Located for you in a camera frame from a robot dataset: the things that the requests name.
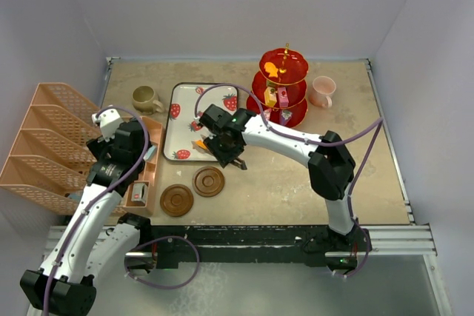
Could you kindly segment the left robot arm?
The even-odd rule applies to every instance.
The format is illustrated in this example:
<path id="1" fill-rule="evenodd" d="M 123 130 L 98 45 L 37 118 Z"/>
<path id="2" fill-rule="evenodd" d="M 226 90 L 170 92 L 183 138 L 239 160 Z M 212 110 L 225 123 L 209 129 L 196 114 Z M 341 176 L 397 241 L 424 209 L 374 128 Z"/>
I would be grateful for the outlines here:
<path id="1" fill-rule="evenodd" d="M 87 142 L 96 158 L 81 200 L 59 242 L 37 270 L 27 270 L 20 287 L 37 315 L 87 315 L 101 279 L 124 258 L 128 249 L 149 248 L 152 232 L 140 226 L 143 218 L 117 226 L 102 242 L 111 212 L 145 168 L 151 146 L 145 123 L 138 115 L 124 121 L 120 107 L 109 106 L 92 116 L 101 136 Z"/>

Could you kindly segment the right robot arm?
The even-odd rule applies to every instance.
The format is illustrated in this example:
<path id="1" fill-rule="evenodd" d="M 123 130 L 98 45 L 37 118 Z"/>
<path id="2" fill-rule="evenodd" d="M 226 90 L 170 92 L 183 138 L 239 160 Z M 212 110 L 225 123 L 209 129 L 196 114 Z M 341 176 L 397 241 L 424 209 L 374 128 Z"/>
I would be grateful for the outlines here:
<path id="1" fill-rule="evenodd" d="M 221 167 L 232 164 L 247 168 L 240 155 L 247 145 L 268 149 L 307 168 L 312 190 L 326 204 L 330 244 L 346 250 L 356 241 L 349 190 L 355 177 L 356 163 L 340 136 L 299 132 L 270 124 L 261 115 L 246 109 L 231 114 L 215 104 L 199 117 L 198 125 L 210 132 L 204 145 Z"/>

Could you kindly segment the orange fish cake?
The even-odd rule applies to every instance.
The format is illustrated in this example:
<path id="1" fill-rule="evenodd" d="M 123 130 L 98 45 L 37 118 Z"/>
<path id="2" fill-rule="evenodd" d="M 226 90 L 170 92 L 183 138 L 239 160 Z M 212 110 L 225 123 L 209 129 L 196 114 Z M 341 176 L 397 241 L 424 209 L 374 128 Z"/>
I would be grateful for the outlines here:
<path id="1" fill-rule="evenodd" d="M 279 78 L 279 68 L 271 61 L 264 63 L 264 71 L 268 78 Z"/>
<path id="2" fill-rule="evenodd" d="M 200 149 L 207 150 L 207 147 L 202 140 L 197 140 L 197 141 L 194 141 L 193 143 L 195 147 L 199 147 Z"/>

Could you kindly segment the yellow cake slice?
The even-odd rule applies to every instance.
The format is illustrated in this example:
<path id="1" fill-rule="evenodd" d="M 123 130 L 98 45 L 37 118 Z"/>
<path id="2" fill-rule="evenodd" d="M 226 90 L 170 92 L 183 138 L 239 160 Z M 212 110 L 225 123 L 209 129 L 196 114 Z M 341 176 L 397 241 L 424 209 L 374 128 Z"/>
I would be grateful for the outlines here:
<path id="1" fill-rule="evenodd" d="M 274 107 L 277 105 L 278 97 L 275 87 L 267 87 L 264 91 L 264 104 L 267 107 Z"/>

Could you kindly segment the salmon pink cake slice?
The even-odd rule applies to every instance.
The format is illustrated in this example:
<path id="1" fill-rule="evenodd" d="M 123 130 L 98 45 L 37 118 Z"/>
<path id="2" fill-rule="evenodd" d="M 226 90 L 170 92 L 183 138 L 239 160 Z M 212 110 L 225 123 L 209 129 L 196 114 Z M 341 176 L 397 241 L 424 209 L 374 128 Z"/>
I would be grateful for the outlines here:
<path id="1" fill-rule="evenodd" d="M 265 125 L 268 125 L 268 123 L 270 122 L 271 113 L 272 113 L 271 109 L 265 109 L 261 111 L 260 116 Z"/>

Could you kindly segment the purple cake slice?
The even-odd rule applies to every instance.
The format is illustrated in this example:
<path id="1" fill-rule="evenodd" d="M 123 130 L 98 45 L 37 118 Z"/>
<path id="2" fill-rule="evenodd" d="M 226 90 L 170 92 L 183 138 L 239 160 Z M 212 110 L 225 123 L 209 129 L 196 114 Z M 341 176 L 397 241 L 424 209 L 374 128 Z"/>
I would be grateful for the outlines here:
<path id="1" fill-rule="evenodd" d="M 279 113 L 278 122 L 284 127 L 292 126 L 293 113 L 291 110 L 281 110 Z"/>

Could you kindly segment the metal tongs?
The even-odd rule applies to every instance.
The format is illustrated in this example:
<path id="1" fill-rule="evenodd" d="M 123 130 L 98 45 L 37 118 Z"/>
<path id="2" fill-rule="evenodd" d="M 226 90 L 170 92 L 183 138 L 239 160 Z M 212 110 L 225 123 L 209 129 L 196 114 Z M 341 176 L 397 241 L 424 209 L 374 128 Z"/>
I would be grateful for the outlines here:
<path id="1" fill-rule="evenodd" d="M 204 139 L 206 137 L 204 135 L 201 135 L 201 138 L 198 140 L 193 140 L 191 141 L 193 149 L 197 150 L 200 153 L 207 154 L 213 156 L 211 151 L 207 148 L 207 146 L 204 144 Z M 231 165 L 238 167 L 241 170 L 247 170 L 247 165 L 244 160 L 241 160 L 240 158 L 235 158 L 230 162 Z"/>

